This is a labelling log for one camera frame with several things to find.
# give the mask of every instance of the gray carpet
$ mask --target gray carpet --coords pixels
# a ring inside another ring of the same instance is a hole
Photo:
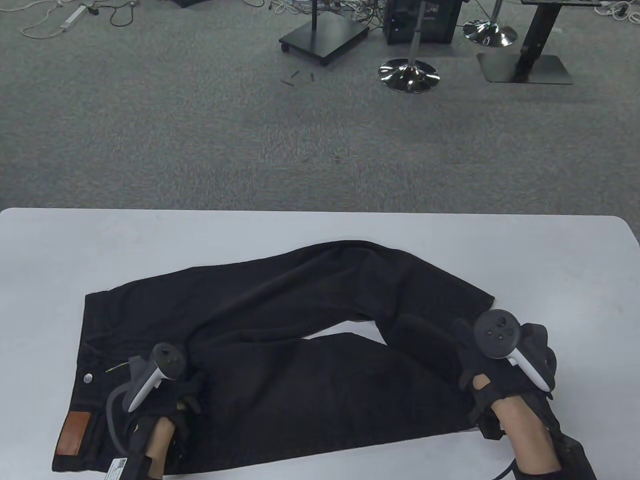
[[[421,47],[442,81],[412,96],[376,79],[407,51],[380,31],[323,68],[278,46],[307,18],[240,0],[143,0],[127,28],[105,10],[20,35],[47,5],[0,13],[0,209],[613,214],[640,234],[640,26],[563,9],[546,52],[573,86],[488,83],[458,29]],[[533,13],[504,5],[509,50]],[[459,23],[482,16],[464,4]]]

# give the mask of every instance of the hand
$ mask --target hand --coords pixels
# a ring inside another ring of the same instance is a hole
[[[527,375],[517,367],[511,366],[508,360],[495,360],[487,357],[480,351],[474,338],[472,327],[464,320],[458,319],[453,324],[454,334],[458,341],[458,358],[464,369],[461,378],[461,387],[467,388],[469,383],[474,380],[474,388],[472,393],[477,393],[485,386],[492,384],[496,399],[507,398],[513,395],[524,394],[526,392],[535,392],[544,395]],[[522,326],[523,340],[527,339],[527,335],[533,335],[532,324],[524,324]],[[545,350],[548,363],[555,372],[555,355],[547,346],[546,338],[537,339],[542,343],[540,348]]]
[[[164,380],[131,413],[130,422],[135,424],[142,417],[164,417],[173,423],[179,438],[185,440],[189,435],[186,414],[201,412],[198,394],[204,379],[204,372],[198,372],[189,380]]]

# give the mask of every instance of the forearm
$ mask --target forearm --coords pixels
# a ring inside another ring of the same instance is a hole
[[[169,450],[175,426],[166,418],[161,418],[156,424],[156,428],[151,435],[146,455],[152,460],[148,477],[160,480],[164,474],[164,463],[166,453]]]
[[[488,383],[484,375],[474,378],[474,388]],[[498,400],[492,409],[509,437],[522,473],[542,475],[561,470],[547,428],[521,397]]]

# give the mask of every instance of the gray stand base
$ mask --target gray stand base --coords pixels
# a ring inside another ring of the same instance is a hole
[[[556,55],[541,55],[526,72],[516,72],[520,54],[479,53],[478,61],[489,82],[499,83],[547,83],[571,85],[573,79]]]

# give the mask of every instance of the barcode label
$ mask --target barcode label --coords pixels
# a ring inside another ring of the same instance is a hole
[[[109,471],[107,472],[107,476],[104,478],[104,480],[120,480],[122,470],[124,469],[124,466],[126,464],[126,458],[114,458],[111,461],[111,466],[109,467]]]

